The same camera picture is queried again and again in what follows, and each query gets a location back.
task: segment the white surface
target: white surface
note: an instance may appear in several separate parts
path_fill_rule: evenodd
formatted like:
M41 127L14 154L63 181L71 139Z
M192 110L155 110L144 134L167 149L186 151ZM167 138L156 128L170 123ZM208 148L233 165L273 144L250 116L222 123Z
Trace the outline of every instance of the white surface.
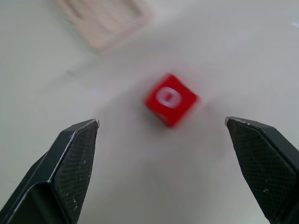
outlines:
M50 0L0 2L0 206L62 129L99 118L79 223L267 223L224 120L275 126L299 147L299 2L150 4L155 21L97 58ZM168 69L203 98L176 130L142 106Z

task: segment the die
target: die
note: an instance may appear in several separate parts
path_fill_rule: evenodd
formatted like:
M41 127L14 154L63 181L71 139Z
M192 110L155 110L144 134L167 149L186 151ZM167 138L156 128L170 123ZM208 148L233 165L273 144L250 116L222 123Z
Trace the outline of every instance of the die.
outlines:
M167 126L174 127L199 100L177 77L168 73L151 90L145 105Z

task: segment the red die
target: red die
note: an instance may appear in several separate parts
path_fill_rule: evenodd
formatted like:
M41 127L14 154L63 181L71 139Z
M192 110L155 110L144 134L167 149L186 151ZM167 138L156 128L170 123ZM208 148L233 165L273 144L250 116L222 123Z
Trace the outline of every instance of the red die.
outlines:
M146 106L169 127L174 127L199 97L185 87L173 74L155 87L145 100Z

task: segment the white table surface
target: white table surface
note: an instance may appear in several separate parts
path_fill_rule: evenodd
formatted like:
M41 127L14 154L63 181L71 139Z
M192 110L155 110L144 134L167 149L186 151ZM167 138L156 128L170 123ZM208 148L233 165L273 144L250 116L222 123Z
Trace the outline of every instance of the white table surface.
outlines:
M99 118L79 223L268 223L224 120L299 147L299 2L149 3L153 22L96 56L51 0L1 0L0 207L61 130ZM174 130L142 105L169 70L203 99Z

